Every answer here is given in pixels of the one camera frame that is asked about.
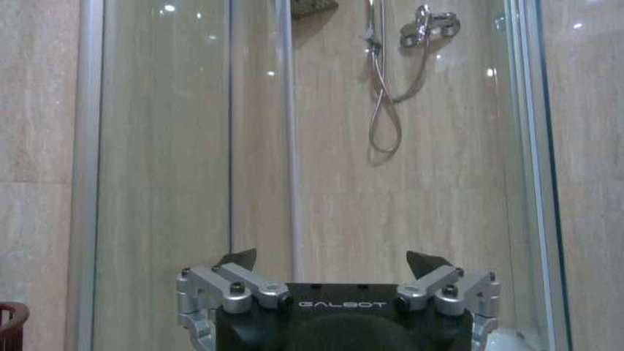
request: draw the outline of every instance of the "metal bracket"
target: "metal bracket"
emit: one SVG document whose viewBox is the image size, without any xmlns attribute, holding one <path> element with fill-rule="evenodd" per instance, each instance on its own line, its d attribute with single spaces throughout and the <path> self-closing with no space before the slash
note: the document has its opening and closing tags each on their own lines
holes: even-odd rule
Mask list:
<svg viewBox="0 0 624 351">
<path fill-rule="evenodd" d="M 177 284 L 178 323 L 189 329 L 198 351 L 217 351 L 215 310 L 223 307 L 233 314 L 247 312 L 253 307 L 253 292 L 207 267 L 185 269 Z"/>
<path fill-rule="evenodd" d="M 243 282 L 266 309 L 281 309 L 291 303 L 293 297 L 285 283 L 270 282 L 238 264 L 222 265 L 217 273 L 231 281 Z"/>
<path fill-rule="evenodd" d="M 237 263 L 183 270 L 178 276 L 178 323 L 189 329 L 198 351 L 217 351 L 218 308 L 231 314 L 246 313 L 253 296 L 267 309 L 281 309 L 293 301 L 285 283 L 267 281 Z"/>
<path fill-rule="evenodd" d="M 398 286 L 398 301 L 405 311 L 421 311 L 437 291 L 459 279 L 459 271 L 450 265 L 437 268 L 413 283 Z"/>
<path fill-rule="evenodd" d="M 437 309 L 449 316 L 474 314 L 473 350 L 483 351 L 489 334 L 499 327 L 501 283 L 494 273 L 466 275 L 457 285 L 437 292 Z"/>
</svg>

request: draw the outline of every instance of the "shower door frame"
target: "shower door frame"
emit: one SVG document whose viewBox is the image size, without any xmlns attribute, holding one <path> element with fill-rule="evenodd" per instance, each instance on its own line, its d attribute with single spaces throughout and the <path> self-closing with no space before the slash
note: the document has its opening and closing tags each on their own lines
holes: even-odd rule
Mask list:
<svg viewBox="0 0 624 351">
<path fill-rule="evenodd" d="M 105 58 L 105 2 L 82 0 L 81 40 L 78 63 L 78 96 L 75 121 L 75 160 L 73 178 L 71 245 L 67 288 L 66 350 L 93 350 L 94 295 L 97 275 L 98 178 L 101 154 L 101 103 Z M 279 13 L 290 14 L 290 0 L 277 0 Z M 521 103 L 529 119 L 529 147 L 531 149 L 533 180 L 530 198 L 538 209 L 541 265 L 549 316 L 549 345 L 553 350 L 571 350 L 569 304 L 565 280 L 565 260 L 561 250 L 558 211 L 558 183 L 554 169 L 553 132 L 547 76 L 543 63 L 543 38 L 539 0 L 506 0 L 513 9 L 517 56 L 517 89 L 526 99 Z M 298 196 L 295 92 L 293 89 L 291 20 L 281 20 L 282 65 L 286 72 L 286 114 L 289 133 L 291 223 L 297 269 L 299 264 L 301 212 Z"/>
<path fill-rule="evenodd" d="M 566 289 L 565 252 L 562 250 L 558 174 L 550 118 L 547 66 L 545 62 L 542 1 L 506 0 L 514 46 L 511 51 L 514 96 L 521 100 L 521 119 L 527 124 L 525 152 L 530 157 L 529 177 L 534 187 L 529 199 L 535 205 L 539 235 L 542 283 L 546 299 L 549 350 L 573 350 L 573 335 Z"/>
</svg>

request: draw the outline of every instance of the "shower faucet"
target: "shower faucet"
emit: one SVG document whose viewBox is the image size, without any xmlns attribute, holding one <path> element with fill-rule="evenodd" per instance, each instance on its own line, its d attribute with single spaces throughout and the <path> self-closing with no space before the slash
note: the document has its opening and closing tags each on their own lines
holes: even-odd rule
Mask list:
<svg viewBox="0 0 624 351">
<path fill-rule="evenodd" d="M 431 12 L 429 5 L 417 9 L 417 19 L 402 27 L 402 47 L 425 46 L 430 37 L 454 37 L 461 29 L 454 12 Z"/>
</svg>

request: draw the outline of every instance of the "screw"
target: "screw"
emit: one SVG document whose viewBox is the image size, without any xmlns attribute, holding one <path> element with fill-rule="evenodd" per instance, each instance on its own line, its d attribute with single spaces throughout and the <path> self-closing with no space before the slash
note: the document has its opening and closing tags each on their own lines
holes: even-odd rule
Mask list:
<svg viewBox="0 0 624 351">
<path fill-rule="evenodd" d="M 403 296 L 398 296 L 394 302 L 401 312 L 410 311 L 410 300 L 407 300 Z"/>
<path fill-rule="evenodd" d="M 231 294 L 241 295 L 246 292 L 246 286 L 241 282 L 235 282 L 231 284 Z"/>
<path fill-rule="evenodd" d="M 294 300 L 291 294 L 285 294 L 278 301 L 278 308 L 286 309 L 289 306 L 293 305 L 293 302 Z"/>
<path fill-rule="evenodd" d="M 453 297 L 458 296 L 458 292 L 459 292 L 458 287 L 454 284 L 447 285 L 445 289 L 442 290 L 442 293 L 446 296 L 453 296 Z"/>
</svg>

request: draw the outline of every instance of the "glass shower door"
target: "glass shower door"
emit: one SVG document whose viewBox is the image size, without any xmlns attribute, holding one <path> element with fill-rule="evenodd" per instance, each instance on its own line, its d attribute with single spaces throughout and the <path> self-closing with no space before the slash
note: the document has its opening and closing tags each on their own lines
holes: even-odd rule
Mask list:
<svg viewBox="0 0 624 351">
<path fill-rule="evenodd" d="M 189 350 L 181 269 L 229 250 L 229 1 L 106 1 L 95 350 Z"/>
</svg>

